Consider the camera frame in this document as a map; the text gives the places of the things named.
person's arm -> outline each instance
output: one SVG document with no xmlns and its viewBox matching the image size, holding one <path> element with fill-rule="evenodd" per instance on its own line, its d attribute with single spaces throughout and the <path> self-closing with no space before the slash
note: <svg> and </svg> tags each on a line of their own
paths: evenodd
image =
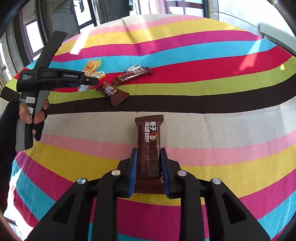
<svg viewBox="0 0 296 241">
<path fill-rule="evenodd" d="M 48 100 L 43 104 L 43 110 L 49 106 Z M 39 112 L 35 118 L 35 129 L 37 130 L 36 140 L 40 140 L 44 126 L 45 112 Z M 9 181 L 12 171 L 12 162 L 16 156 L 16 126 L 17 120 L 30 124 L 32 118 L 26 104 L 19 101 L 11 101 L 6 106 L 0 118 L 0 210 L 4 213 L 7 208 L 7 197 L 9 191 Z"/>
</svg>

candy wrapper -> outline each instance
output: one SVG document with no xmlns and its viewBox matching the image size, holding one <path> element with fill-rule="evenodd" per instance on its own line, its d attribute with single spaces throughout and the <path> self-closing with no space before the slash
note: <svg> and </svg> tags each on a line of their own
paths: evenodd
<svg viewBox="0 0 296 241">
<path fill-rule="evenodd" d="M 114 107 L 118 106 L 129 96 L 129 93 L 112 86 L 108 82 L 104 82 L 102 85 L 98 86 L 96 90 L 102 92 L 107 98 L 109 98 Z"/>
<path fill-rule="evenodd" d="M 102 60 L 88 60 L 86 66 L 83 68 L 83 72 L 86 76 L 96 77 L 99 80 L 104 78 L 106 74 L 104 71 L 95 72 L 101 66 Z M 78 91 L 87 91 L 90 90 L 93 85 L 80 85 Z"/>
<path fill-rule="evenodd" d="M 140 67 L 138 64 L 135 64 L 127 69 L 127 72 L 124 74 L 121 74 L 117 76 L 113 80 L 114 85 L 122 85 L 123 83 L 130 81 L 132 79 L 136 79 L 138 77 L 147 75 L 147 74 L 152 74 L 151 70 L 149 67 Z"/>
<path fill-rule="evenodd" d="M 159 161 L 160 125 L 163 115 L 135 118 L 138 127 L 137 178 L 135 193 L 164 194 Z"/>
</svg>

gray grip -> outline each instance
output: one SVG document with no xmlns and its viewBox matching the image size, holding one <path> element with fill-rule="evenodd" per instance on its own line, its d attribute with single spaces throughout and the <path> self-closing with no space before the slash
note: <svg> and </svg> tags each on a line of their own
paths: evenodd
<svg viewBox="0 0 296 241">
<path fill-rule="evenodd" d="M 43 103 L 47 99 L 49 94 L 50 94 L 50 91 L 48 90 L 42 90 L 39 92 L 37 97 L 37 102 L 34 108 L 35 112 L 34 112 L 34 115 L 32 115 L 32 119 L 37 113 L 41 111 Z M 26 100 L 24 98 L 21 98 L 20 102 L 26 104 Z M 32 126 L 33 126 L 33 123 L 26 124 L 22 122 L 20 119 L 17 120 L 16 145 L 15 145 L 16 151 L 24 151 L 33 147 L 34 136 L 32 135 Z"/>
</svg>

blue stripe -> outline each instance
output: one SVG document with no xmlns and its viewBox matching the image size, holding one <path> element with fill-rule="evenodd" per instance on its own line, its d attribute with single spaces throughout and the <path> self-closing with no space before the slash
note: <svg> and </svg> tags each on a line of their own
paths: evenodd
<svg viewBox="0 0 296 241">
<path fill-rule="evenodd" d="M 148 66 L 154 68 L 195 60 L 243 56 L 267 51 L 274 46 L 274 43 L 265 39 L 257 41 L 227 41 L 179 47 L 145 56 L 107 56 L 101 57 L 102 65 L 99 70 L 104 71 L 107 74 L 123 72 L 133 64 L 140 64 L 143 67 Z M 82 71 L 87 61 L 88 59 L 68 61 L 64 63 L 52 61 L 49 67 Z M 32 69 L 34 66 L 35 63 L 33 62 L 28 65 L 28 68 Z"/>
<path fill-rule="evenodd" d="M 20 167 L 14 161 L 12 164 L 12 177 L 18 174 L 20 170 Z M 20 176 L 17 180 L 16 190 L 25 205 L 38 220 L 40 220 L 55 203 L 54 200 L 40 190 L 23 173 L 23 171 L 20 172 Z M 270 238 L 274 238 L 290 222 L 295 211 L 296 191 L 294 191 L 286 200 L 258 221 L 267 231 Z M 124 235 L 119 235 L 118 237 L 120 238 L 120 241 L 142 241 L 141 239 Z"/>
<path fill-rule="evenodd" d="M 14 165 L 15 170 L 20 170 L 16 163 Z M 55 204 L 55 201 L 37 187 L 23 171 L 20 172 L 15 189 L 24 204 L 38 220 L 41 220 Z"/>
<path fill-rule="evenodd" d="M 296 191 L 258 222 L 273 239 L 292 219 L 296 211 Z"/>
</svg>

black sleeve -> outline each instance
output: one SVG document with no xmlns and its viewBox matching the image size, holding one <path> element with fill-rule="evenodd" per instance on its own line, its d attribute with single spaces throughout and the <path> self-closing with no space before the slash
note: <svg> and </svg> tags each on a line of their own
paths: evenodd
<svg viewBox="0 0 296 241">
<path fill-rule="evenodd" d="M 15 158 L 16 126 L 19 118 L 19 101 L 11 101 L 0 118 L 0 210 L 7 208 L 7 197 L 12 162 Z"/>
</svg>

